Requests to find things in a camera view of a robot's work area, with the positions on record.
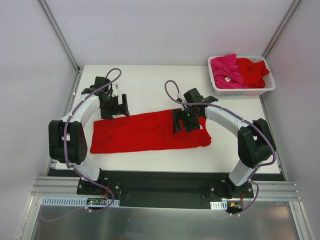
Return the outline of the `white perforated plastic basket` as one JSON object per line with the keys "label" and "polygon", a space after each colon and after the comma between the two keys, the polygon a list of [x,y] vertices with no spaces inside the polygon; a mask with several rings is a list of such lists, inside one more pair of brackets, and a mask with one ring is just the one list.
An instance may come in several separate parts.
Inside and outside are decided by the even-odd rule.
{"label": "white perforated plastic basket", "polygon": [[216,96],[224,96],[224,97],[256,97],[260,96],[263,93],[267,91],[272,91],[276,88],[275,80],[274,77],[270,71],[269,65],[267,64],[266,60],[262,56],[247,56],[247,55],[241,55],[237,56],[237,58],[246,58],[251,60],[254,63],[264,61],[267,69],[270,71],[270,73],[266,76],[263,77],[263,80],[265,82],[265,87],[264,88],[244,88],[244,89],[219,89],[216,87],[215,82],[214,82],[214,76],[212,73],[212,68],[210,66],[210,60],[216,57],[222,57],[222,56],[211,56],[208,59],[208,69],[209,69],[209,76],[210,80],[212,82],[212,86],[214,89],[214,94]]}

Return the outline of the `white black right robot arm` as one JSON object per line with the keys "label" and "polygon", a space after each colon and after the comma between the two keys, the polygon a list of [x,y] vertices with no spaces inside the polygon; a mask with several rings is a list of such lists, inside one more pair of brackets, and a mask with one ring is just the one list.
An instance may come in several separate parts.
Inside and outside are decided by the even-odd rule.
{"label": "white black right robot arm", "polygon": [[264,119],[247,120],[224,107],[217,98],[203,97],[196,88],[184,94],[178,93],[174,102],[181,105],[181,108],[172,111],[174,134],[183,128],[187,133],[199,129],[199,119],[205,118],[224,127],[237,138],[239,160],[224,182],[215,187],[219,197],[237,197],[258,168],[267,166],[269,158],[276,158],[276,146]]}

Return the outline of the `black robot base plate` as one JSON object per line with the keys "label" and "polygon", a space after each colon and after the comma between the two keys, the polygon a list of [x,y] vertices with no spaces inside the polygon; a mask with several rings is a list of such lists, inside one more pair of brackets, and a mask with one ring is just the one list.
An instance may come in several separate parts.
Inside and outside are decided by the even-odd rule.
{"label": "black robot base plate", "polygon": [[226,173],[103,170],[98,183],[122,207],[209,209],[222,199],[253,199],[253,187],[232,187]]}

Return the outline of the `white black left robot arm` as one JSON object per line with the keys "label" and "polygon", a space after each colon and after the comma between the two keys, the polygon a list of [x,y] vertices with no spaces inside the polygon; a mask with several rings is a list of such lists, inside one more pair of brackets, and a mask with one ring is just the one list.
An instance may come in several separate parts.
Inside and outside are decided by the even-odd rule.
{"label": "white black left robot arm", "polygon": [[78,194],[108,193],[101,169],[88,156],[84,127],[97,110],[103,120],[113,120],[119,115],[129,117],[127,96],[118,95],[117,90],[113,80],[97,76],[94,84],[81,92],[76,106],[48,125],[49,155],[79,175]]}

